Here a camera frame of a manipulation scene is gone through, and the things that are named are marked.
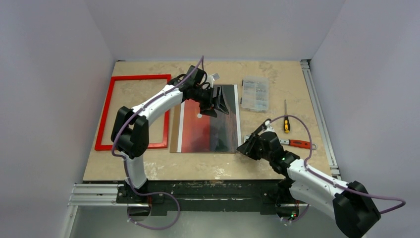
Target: gray floor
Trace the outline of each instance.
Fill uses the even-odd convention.
[[[175,216],[149,217],[143,223],[168,224]],[[326,215],[310,208],[305,218],[284,226],[277,216],[252,212],[182,212],[178,222],[164,231],[151,231],[127,222],[126,208],[79,208],[72,238],[345,238]]]

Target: red handle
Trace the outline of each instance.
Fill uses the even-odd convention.
[[[310,149],[310,144],[308,141],[303,141],[303,140],[289,140],[291,146],[295,146],[295,147],[300,147],[300,148],[305,148],[305,149]]]

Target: beige table surface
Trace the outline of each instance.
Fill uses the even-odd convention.
[[[113,76],[171,74],[175,77],[185,73],[193,61],[175,62],[117,62]],[[238,84],[239,96],[242,95],[241,81],[245,76],[266,77],[270,81],[269,110],[256,113],[240,107],[242,136],[253,132],[265,119],[284,114],[284,100],[287,99],[287,112],[301,118],[309,127],[314,143],[314,151],[309,164],[330,174],[330,169],[315,119],[314,110],[298,61],[207,61],[204,64],[208,74],[218,73],[217,84]],[[163,88],[164,81],[123,81],[117,82],[112,95],[108,122],[105,127],[103,142],[110,142],[115,113],[122,106],[132,107]],[[170,112],[169,138],[172,133],[173,110]],[[285,134],[282,130],[282,119],[273,123],[278,136],[284,139],[307,140],[304,127],[291,119],[292,130]],[[163,118],[159,118],[150,128],[151,142],[162,139]],[[285,146],[301,158],[307,157],[309,150]],[[150,180],[166,179],[277,179],[276,174],[265,160],[254,161],[239,153],[236,154],[181,154],[169,153],[166,149],[148,149],[144,154],[145,172]],[[113,157],[110,151],[95,151],[94,143],[89,155],[83,180],[123,180],[125,178],[123,162]]]

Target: screwdriver handle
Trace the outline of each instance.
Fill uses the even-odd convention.
[[[289,117],[285,116],[284,117],[284,132],[289,133],[290,132],[290,121],[289,121]]]
[[[305,149],[311,148],[309,142],[303,141],[303,140],[289,140],[289,143],[290,143],[289,145],[295,146],[295,147],[300,147],[300,148],[305,148]]]

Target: clear plastic container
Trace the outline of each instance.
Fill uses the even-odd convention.
[[[242,80],[242,108],[265,112],[268,110],[268,78],[246,76]]]

